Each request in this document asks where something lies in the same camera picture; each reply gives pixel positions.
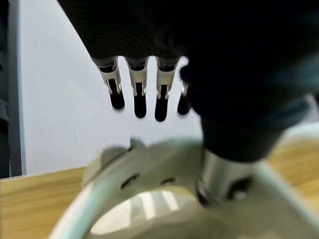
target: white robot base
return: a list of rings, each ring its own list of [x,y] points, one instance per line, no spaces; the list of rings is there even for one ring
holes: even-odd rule
[[[134,232],[97,235],[91,228],[107,211],[138,193],[182,187],[196,199],[197,181],[202,171],[202,143],[192,139],[168,140],[149,147],[132,140],[131,150],[106,149],[87,168],[83,190],[66,210],[50,239],[318,239],[319,219],[294,190],[266,163],[254,170],[253,183],[241,200],[216,202],[202,207],[196,200],[188,218],[194,227],[173,224]]]

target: white wall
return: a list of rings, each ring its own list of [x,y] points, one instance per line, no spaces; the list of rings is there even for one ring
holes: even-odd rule
[[[126,108],[112,110],[102,78],[56,0],[21,1],[21,101],[27,174],[86,165],[105,146],[201,135],[191,112],[177,116],[176,74],[165,122],[154,119],[156,63],[148,67],[148,114],[133,112],[129,72],[119,59]]]

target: white curved frame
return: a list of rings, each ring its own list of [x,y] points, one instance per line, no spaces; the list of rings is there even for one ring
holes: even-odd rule
[[[196,195],[201,172],[199,141],[173,140],[138,148],[109,161],[66,210],[50,239],[107,239],[90,229],[107,211],[132,196],[160,187],[174,177],[174,185]],[[128,183],[127,179],[139,175]],[[267,165],[261,163],[246,199],[216,203],[206,210],[219,230],[212,239],[318,239],[319,219],[299,196]]]

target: black fingertip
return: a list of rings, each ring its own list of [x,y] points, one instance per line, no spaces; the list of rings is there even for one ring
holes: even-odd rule
[[[117,110],[121,110],[124,108],[125,102],[124,102],[124,96],[122,92],[120,92],[119,94],[116,92],[115,94],[110,95],[110,98],[111,98],[111,104],[113,108]]]
[[[184,116],[186,114],[188,114],[188,112],[190,111],[190,103],[187,99],[187,96],[183,96],[183,95],[180,95],[180,98],[179,98],[179,102],[178,102],[178,107],[177,107],[177,112]]]
[[[167,115],[167,103],[168,100],[165,98],[157,99],[155,106],[155,119],[158,122],[163,122]]]
[[[135,96],[134,97],[134,113],[138,118],[144,118],[146,115],[146,97]]]

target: wooden surface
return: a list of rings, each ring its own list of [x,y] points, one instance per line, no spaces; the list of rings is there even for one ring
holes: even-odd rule
[[[319,124],[291,130],[272,165],[319,213]],[[81,190],[84,168],[0,182],[3,239],[45,239]]]

